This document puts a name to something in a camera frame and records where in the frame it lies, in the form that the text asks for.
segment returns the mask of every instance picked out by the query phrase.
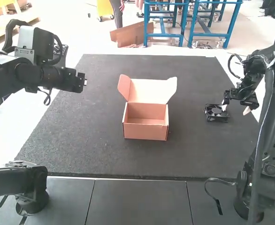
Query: yellow cart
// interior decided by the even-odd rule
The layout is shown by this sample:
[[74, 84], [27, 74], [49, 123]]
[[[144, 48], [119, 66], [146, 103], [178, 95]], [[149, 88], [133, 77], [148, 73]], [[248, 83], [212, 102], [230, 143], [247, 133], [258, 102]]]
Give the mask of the yellow cart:
[[103, 16], [110, 15], [110, 19], [114, 19], [113, 9], [109, 0], [97, 0], [98, 20], [103, 21]]

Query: shoe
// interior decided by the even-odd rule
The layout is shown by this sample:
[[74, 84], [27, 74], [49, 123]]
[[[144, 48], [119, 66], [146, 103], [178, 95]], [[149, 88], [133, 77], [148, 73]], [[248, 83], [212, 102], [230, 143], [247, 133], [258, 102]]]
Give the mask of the shoe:
[[136, 15], [138, 18], [143, 18], [145, 16], [144, 13], [142, 13], [142, 14], [136, 13]]

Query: open cardboard box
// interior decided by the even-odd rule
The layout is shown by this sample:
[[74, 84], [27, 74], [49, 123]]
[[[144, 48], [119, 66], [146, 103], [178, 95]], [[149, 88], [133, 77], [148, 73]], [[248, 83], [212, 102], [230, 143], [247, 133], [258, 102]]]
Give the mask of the open cardboard box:
[[177, 90], [177, 78], [146, 80], [121, 75], [118, 90], [127, 100], [122, 121], [124, 138], [166, 141], [167, 103]]

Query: person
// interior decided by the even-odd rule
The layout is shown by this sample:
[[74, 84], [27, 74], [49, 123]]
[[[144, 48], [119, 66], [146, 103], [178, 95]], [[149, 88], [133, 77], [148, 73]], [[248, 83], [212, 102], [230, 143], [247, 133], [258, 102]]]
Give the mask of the person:
[[[183, 3], [183, 0], [175, 0], [175, 3]], [[182, 5], [178, 6], [178, 15], [182, 15]]]
[[135, 0], [135, 5], [138, 8], [136, 13], [137, 17], [143, 18], [145, 16], [144, 13], [142, 13], [143, 0]]
[[123, 27], [123, 11], [125, 9], [124, 0], [109, 0], [113, 9], [115, 25], [118, 28]]

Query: pants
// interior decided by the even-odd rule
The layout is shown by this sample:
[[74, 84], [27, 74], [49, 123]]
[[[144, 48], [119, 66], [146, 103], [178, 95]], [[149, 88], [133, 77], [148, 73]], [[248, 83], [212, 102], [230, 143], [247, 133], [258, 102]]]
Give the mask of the pants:
[[183, 0], [175, 0], [175, 3], [183, 3]]
[[109, 0], [113, 8], [115, 25], [118, 28], [123, 27], [123, 13], [119, 10], [120, 0]]

